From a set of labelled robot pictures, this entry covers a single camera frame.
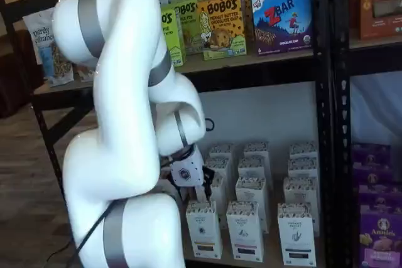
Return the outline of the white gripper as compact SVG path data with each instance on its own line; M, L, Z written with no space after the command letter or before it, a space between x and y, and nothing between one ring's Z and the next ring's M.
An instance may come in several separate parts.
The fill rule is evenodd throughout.
M176 189L182 202L187 202L190 198L189 187L201 185L204 188L206 200L210 201L215 171L203 165L204 161L199 150L193 150L189 157L171 164L171 176L177 185Z

